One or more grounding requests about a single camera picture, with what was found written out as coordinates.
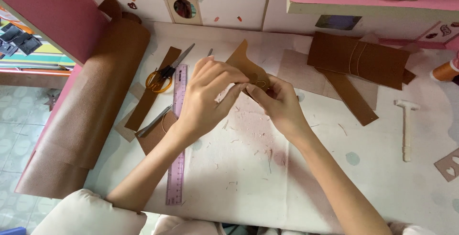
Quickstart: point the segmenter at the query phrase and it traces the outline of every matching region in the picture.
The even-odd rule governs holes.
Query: ruler
[[[179,64],[175,68],[175,83],[174,83],[174,103],[173,113],[179,118],[182,111],[183,100],[185,98],[185,90],[187,84],[188,65]],[[168,183],[166,187],[166,205],[176,206],[182,204],[182,189],[183,176],[185,166],[185,151],[175,159],[168,170]]]

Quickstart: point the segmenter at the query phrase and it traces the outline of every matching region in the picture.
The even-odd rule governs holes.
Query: person's left hand
[[[248,82],[249,78],[237,68],[214,61],[213,56],[199,60],[186,87],[180,118],[174,124],[175,132],[190,143],[210,132],[228,115]],[[216,102],[217,96],[231,83],[237,84],[220,103]]]

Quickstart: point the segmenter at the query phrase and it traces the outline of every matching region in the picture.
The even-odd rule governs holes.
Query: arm
[[[304,118],[293,86],[272,75],[269,80],[271,92],[265,93],[254,85],[249,85],[247,92],[265,109],[275,127],[301,152],[325,192],[344,233],[392,234],[381,215],[313,133]]]
[[[196,63],[187,85],[180,118],[158,145],[111,191],[106,201],[114,207],[140,212],[161,178],[181,151],[211,131],[230,111],[249,79],[238,69],[208,56]],[[231,83],[226,97],[215,98]]]

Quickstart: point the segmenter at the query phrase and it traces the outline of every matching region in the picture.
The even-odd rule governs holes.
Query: mallet
[[[404,145],[403,145],[403,161],[411,161],[411,110],[418,110],[421,108],[420,105],[397,99],[394,101],[396,106],[402,107],[404,112]]]

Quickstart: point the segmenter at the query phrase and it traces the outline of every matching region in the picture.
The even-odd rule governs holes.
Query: thread spool
[[[432,70],[430,76],[438,81],[451,81],[459,75],[459,59],[455,58]]]

